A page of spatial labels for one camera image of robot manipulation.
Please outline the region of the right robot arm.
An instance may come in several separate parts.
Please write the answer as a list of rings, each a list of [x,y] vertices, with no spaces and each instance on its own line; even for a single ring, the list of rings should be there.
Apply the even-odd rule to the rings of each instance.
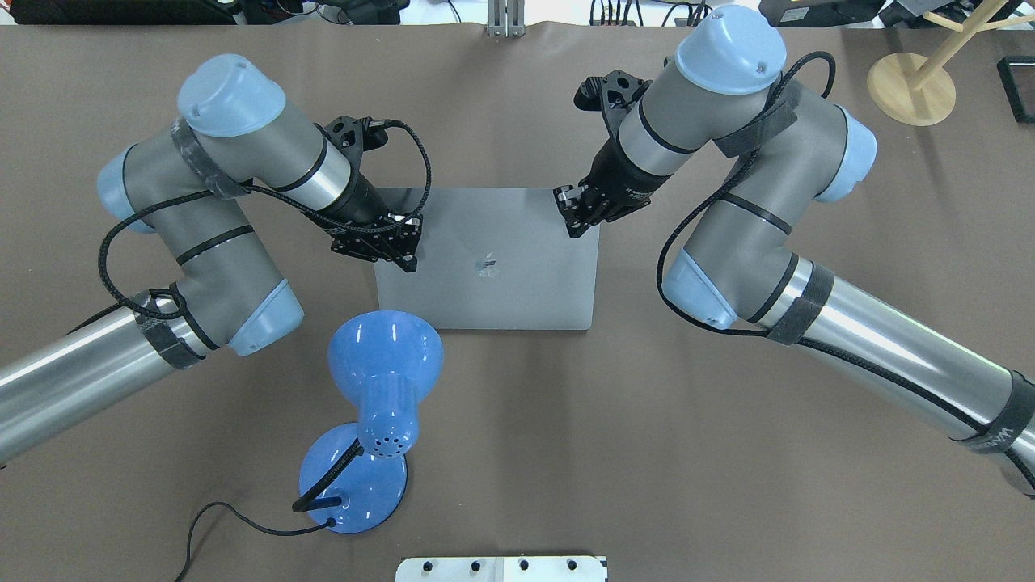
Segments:
[[[644,209],[694,152],[734,159],[721,186],[666,239],[661,300],[694,327],[812,350],[1033,496],[1033,384],[787,248],[814,202],[850,194],[873,168],[873,132],[786,69],[779,30],[727,5],[706,16],[654,80],[614,70],[581,83],[607,143],[574,187],[554,191],[567,232]]]

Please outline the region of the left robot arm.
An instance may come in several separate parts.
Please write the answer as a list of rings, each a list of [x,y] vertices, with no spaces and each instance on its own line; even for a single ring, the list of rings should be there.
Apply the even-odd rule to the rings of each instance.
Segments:
[[[303,310],[241,196],[288,204],[332,236],[336,253],[416,269],[425,200],[397,213],[360,172],[362,155],[404,122],[343,116],[318,125],[237,54],[201,64],[177,104],[169,129],[125,149],[97,179],[117,220],[97,259],[114,305],[2,370],[4,462],[218,348],[249,355],[299,327]],[[119,291],[108,251],[125,230],[158,234],[184,277]]]

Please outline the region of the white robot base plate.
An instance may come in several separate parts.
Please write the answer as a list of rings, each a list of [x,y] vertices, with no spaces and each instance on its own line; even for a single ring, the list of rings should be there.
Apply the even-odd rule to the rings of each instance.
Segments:
[[[414,557],[395,581],[607,581],[607,559],[592,555]]]

